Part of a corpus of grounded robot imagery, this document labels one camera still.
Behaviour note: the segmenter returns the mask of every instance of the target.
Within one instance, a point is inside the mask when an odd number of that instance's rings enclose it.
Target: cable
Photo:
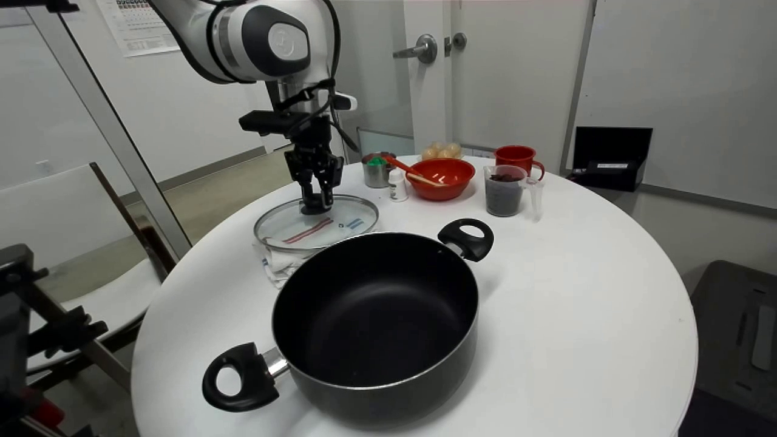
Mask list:
[[[322,5],[328,6],[331,17],[333,17],[333,32],[336,32],[336,47],[333,47],[333,80],[337,75],[337,68],[341,68],[341,20],[337,20],[337,10],[331,0],[322,0]],[[331,115],[333,115],[333,125],[336,130],[341,134],[341,139],[344,140],[344,146],[356,153],[361,158],[361,148],[356,146],[356,140],[353,140],[344,128],[341,125],[341,119],[337,119],[337,111],[336,111],[336,81],[333,86],[328,89],[328,106],[331,106]]]
[[[333,77],[336,77],[337,68],[341,68],[341,20],[337,20],[337,10],[336,10],[333,0],[322,0],[322,5],[333,17],[333,28],[336,28],[336,50],[333,50]]]

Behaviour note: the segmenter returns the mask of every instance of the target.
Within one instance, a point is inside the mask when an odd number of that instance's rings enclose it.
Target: red cup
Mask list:
[[[532,175],[532,168],[538,169],[538,179],[543,179],[543,164],[535,159],[537,151],[530,146],[500,146],[496,153],[496,164],[515,164],[523,168],[526,175]]]

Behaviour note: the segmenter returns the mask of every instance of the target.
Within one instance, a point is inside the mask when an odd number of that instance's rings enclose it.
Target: white wall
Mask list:
[[[0,52],[0,187],[98,159],[116,192],[130,192],[25,10],[0,10]]]
[[[650,125],[646,183],[777,209],[774,17],[774,0],[600,0],[575,124]]]
[[[263,84],[211,84],[181,52],[126,58],[93,0],[66,20],[156,179],[287,143],[239,125],[269,106]],[[0,50],[0,187],[98,159],[118,194],[134,192],[25,10],[0,10]]]
[[[246,111],[269,106],[265,84],[211,84],[181,52],[126,58],[94,0],[77,0],[77,6],[66,21],[156,179],[285,143],[239,125]]]

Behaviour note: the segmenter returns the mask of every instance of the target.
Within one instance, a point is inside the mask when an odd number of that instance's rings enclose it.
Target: red bowl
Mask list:
[[[447,202],[457,198],[469,179],[476,175],[476,168],[467,159],[421,159],[413,164],[413,173],[435,179],[444,187],[426,183],[413,176],[405,176],[417,196],[430,198],[430,202]]]

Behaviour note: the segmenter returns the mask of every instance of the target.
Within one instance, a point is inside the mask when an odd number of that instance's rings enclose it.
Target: black stand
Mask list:
[[[571,179],[582,187],[633,192],[650,139],[654,128],[578,125]]]
[[[38,276],[43,276],[43,271],[32,271],[32,249],[27,244],[0,249],[0,434],[63,437],[54,425],[36,419],[47,414],[47,407],[50,418],[54,406],[47,406],[41,390],[27,386],[27,356],[35,353],[29,341],[36,341],[38,349],[59,349],[59,338],[66,338],[71,347],[105,329],[101,323],[87,325],[83,308],[61,313],[55,304],[35,287]],[[50,318],[35,338],[27,338],[29,306]],[[89,426],[80,430],[77,437],[93,437]]]
[[[699,376],[679,437],[777,437],[777,276],[718,260],[691,300]]]
[[[47,270],[35,271],[32,249],[27,244],[10,244],[0,249],[0,296],[14,294],[25,306],[35,308],[47,325],[29,338],[29,352],[50,356],[59,349],[80,349],[89,362],[106,372],[122,387],[129,390],[129,368],[105,349],[98,338],[106,333],[105,323],[89,323],[89,315],[77,306],[66,310],[50,300],[35,281],[47,276]]]

